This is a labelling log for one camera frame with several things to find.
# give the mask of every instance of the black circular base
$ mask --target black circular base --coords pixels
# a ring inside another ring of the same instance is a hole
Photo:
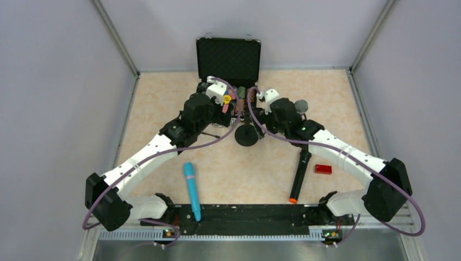
[[[252,125],[242,125],[235,131],[235,140],[244,147],[250,147],[258,142],[258,133]]]

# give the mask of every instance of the white wall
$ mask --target white wall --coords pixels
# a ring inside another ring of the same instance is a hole
[[[403,160],[430,260],[459,260],[461,2],[400,1],[357,72],[379,145]]]
[[[90,1],[0,1],[0,260],[74,260],[134,78]]]
[[[263,42],[261,67],[350,66],[386,0],[101,0],[141,71],[194,70],[195,39]]]

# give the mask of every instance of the wooden tabletop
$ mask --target wooden tabletop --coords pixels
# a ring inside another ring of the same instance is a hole
[[[195,92],[197,72],[143,73],[130,112],[119,163],[143,148],[167,122],[178,116]],[[368,152],[362,124],[344,70],[261,71],[259,88],[276,89],[291,101],[309,103],[307,117],[325,126],[346,143]],[[223,135],[230,128],[209,126],[205,131]],[[195,145],[212,141],[200,135]],[[300,149],[268,135],[254,146],[238,145],[231,134],[210,147],[186,151],[152,172],[132,196],[162,192],[174,203],[189,203],[183,164],[194,164],[201,203],[288,203]],[[333,166],[333,174],[314,173],[315,164]],[[318,203],[333,190],[362,188],[333,162],[313,156],[309,162],[299,203]]]

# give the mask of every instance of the red box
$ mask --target red box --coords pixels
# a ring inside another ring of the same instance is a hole
[[[316,164],[315,173],[330,175],[332,173],[332,168],[331,166]]]

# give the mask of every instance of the robotic arm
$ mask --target robotic arm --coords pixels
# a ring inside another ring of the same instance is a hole
[[[191,146],[197,141],[198,135],[211,123],[226,127],[230,125],[232,118],[230,111],[222,112],[224,95],[227,90],[226,84],[214,80],[211,76],[208,77],[207,82],[209,85],[204,92],[192,94],[184,103],[184,109],[180,111],[179,116],[168,122],[138,153],[101,176],[93,173],[87,178],[85,205],[90,209],[110,184],[114,184],[122,175],[134,169],[103,196],[93,211],[93,215],[106,230],[116,230],[128,220],[159,219],[167,210],[165,198],[161,196],[129,197],[131,190],[138,183],[162,163],[180,154],[180,151],[172,151],[157,157],[151,157],[152,155]],[[406,201],[406,198],[395,189],[374,177],[370,171],[347,156],[359,159],[411,195],[406,169],[401,161],[393,159],[387,162],[344,143],[319,123],[304,119],[297,112],[294,103],[287,98],[281,98],[274,89],[262,92],[258,98],[265,101],[265,108],[254,109],[256,118],[265,124],[271,133],[282,133],[291,140],[313,141],[341,149],[341,153],[338,153],[322,146],[292,143],[302,149],[301,155],[304,155],[306,161],[309,160],[311,154],[324,157],[337,163],[340,168],[350,173],[364,186],[365,189],[362,190],[346,193],[332,192],[322,198],[320,203],[325,204],[334,216],[370,213],[378,220],[386,222],[392,219]],[[257,131],[260,137],[264,136],[260,128],[257,128]]]

